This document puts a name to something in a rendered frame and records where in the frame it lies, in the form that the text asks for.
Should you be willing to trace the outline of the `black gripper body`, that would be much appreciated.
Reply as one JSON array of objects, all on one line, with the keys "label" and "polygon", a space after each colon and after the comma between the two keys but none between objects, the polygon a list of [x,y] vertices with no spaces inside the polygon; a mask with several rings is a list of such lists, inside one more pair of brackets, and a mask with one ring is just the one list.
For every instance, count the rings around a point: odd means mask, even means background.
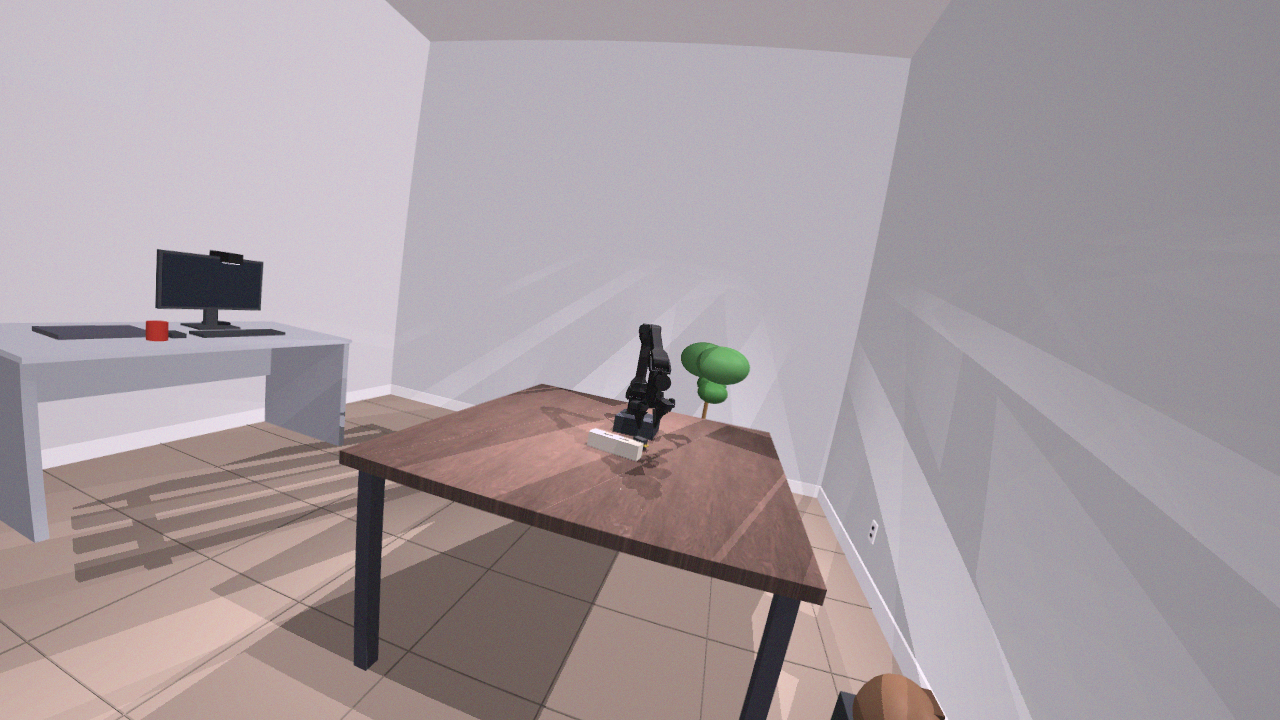
[{"label": "black gripper body", "polygon": [[[646,386],[646,389],[644,389],[644,391],[646,392],[646,395],[645,395],[645,398],[643,398],[643,402],[632,400],[630,402],[628,407],[632,407],[634,410],[645,413],[648,410],[648,407],[652,407],[652,400],[654,398],[655,395],[658,395],[658,397],[660,397],[660,395],[664,395],[664,392],[662,392],[660,389],[652,388],[652,387],[648,387],[648,386]],[[655,410],[660,411],[659,407],[652,407],[652,409],[655,409]]]}]

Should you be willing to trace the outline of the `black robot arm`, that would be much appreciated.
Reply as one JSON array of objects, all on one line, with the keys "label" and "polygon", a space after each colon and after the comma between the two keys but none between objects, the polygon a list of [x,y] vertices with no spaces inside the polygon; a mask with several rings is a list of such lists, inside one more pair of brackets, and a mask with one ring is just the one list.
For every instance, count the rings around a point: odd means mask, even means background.
[{"label": "black robot arm", "polygon": [[[660,329],[660,325],[645,323],[639,327],[641,348],[636,375],[631,380],[625,396],[628,400],[628,405],[632,400],[643,402],[646,395],[644,391],[646,386],[660,391],[669,389],[671,380],[667,374],[671,374],[671,364],[668,354],[662,345]],[[648,368],[649,378],[646,383]],[[655,395],[652,400],[652,407],[659,407],[662,413],[671,413],[672,407],[675,407],[675,398],[664,398],[664,395],[660,395],[660,397]]]}]

